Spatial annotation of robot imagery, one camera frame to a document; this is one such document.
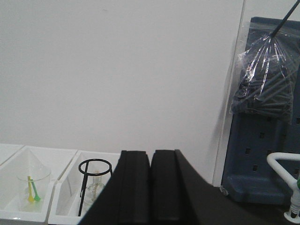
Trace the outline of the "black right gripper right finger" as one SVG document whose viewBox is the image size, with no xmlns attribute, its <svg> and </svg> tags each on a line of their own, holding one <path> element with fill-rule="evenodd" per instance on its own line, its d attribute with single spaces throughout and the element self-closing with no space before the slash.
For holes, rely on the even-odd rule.
<svg viewBox="0 0 300 225">
<path fill-rule="evenodd" d="M 156 150 L 151 162 L 154 225 L 263 225 L 207 183 L 180 150 Z"/>
</svg>

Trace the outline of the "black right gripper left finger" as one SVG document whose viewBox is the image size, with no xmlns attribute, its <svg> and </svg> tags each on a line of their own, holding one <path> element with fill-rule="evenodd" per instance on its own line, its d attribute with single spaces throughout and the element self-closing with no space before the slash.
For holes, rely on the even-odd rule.
<svg viewBox="0 0 300 225">
<path fill-rule="evenodd" d="M 150 163 L 145 151 L 121 152 L 117 166 L 80 225 L 149 225 Z"/>
</svg>

